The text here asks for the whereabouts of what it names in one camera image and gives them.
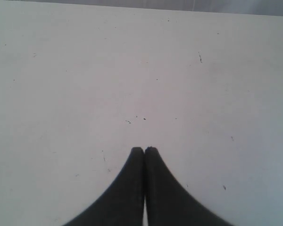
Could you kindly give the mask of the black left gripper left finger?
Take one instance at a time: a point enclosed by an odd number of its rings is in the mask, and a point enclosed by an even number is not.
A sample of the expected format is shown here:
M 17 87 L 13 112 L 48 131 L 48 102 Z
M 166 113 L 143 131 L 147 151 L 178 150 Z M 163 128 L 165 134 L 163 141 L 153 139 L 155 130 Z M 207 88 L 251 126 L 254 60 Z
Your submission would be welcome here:
M 144 211 L 144 152 L 131 149 L 107 190 L 67 226 L 141 226 Z

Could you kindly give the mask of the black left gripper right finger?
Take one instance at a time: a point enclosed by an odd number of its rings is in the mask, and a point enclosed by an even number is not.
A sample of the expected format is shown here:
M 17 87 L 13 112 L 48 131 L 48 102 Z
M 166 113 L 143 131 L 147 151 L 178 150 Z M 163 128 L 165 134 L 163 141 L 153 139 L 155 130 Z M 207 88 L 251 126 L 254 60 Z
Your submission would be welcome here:
M 145 199 L 149 226 L 229 226 L 191 196 L 172 175 L 157 148 L 144 154 Z

